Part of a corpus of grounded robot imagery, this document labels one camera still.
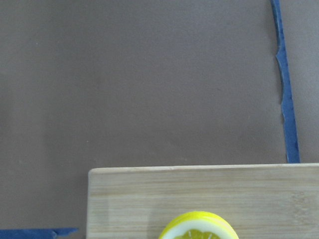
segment yellow fruit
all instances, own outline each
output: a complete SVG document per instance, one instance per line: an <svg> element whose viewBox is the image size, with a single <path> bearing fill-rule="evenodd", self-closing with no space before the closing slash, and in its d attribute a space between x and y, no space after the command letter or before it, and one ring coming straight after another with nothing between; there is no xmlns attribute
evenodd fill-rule
<svg viewBox="0 0 319 239"><path fill-rule="evenodd" d="M159 239L238 239L238 236L220 216L208 212L190 212L171 221Z"/></svg>

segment painter's tape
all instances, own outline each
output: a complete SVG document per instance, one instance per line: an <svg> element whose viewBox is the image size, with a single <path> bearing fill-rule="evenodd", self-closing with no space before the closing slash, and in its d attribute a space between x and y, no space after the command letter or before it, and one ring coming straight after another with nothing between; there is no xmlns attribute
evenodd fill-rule
<svg viewBox="0 0 319 239"><path fill-rule="evenodd" d="M66 237L77 228L0 230L0 239L56 239Z"/></svg>
<svg viewBox="0 0 319 239"><path fill-rule="evenodd" d="M300 163L297 127L294 112L293 95L290 84L288 60L285 45L285 36L283 22L281 18L280 2L279 0L271 0L271 6L273 9L278 52L276 55L279 70L281 74L281 80L283 84L283 98L282 98L282 112L284 116L284 132L286 141L287 161L288 163Z"/></svg>

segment lemon half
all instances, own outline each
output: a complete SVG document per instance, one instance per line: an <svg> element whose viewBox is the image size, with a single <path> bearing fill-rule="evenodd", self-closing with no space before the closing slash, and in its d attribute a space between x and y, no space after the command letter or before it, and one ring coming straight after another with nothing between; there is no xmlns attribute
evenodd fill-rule
<svg viewBox="0 0 319 239"><path fill-rule="evenodd" d="M209 212L189 212L171 221L159 239L239 239L220 216Z"/></svg>

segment cutting board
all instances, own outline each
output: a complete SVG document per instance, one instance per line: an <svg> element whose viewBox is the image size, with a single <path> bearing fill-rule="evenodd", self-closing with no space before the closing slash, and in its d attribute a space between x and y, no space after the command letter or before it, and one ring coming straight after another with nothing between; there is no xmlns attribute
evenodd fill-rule
<svg viewBox="0 0 319 239"><path fill-rule="evenodd" d="M319 164L97 168L88 239L157 239L174 217L210 211L240 239L319 238Z"/></svg>

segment lemon slice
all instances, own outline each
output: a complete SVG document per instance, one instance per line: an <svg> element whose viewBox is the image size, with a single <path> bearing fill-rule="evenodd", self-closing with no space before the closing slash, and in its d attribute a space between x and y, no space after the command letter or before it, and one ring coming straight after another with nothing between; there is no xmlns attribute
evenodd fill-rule
<svg viewBox="0 0 319 239"><path fill-rule="evenodd" d="M185 213L161 233L159 239L239 239L234 229L220 216L208 212Z"/></svg>

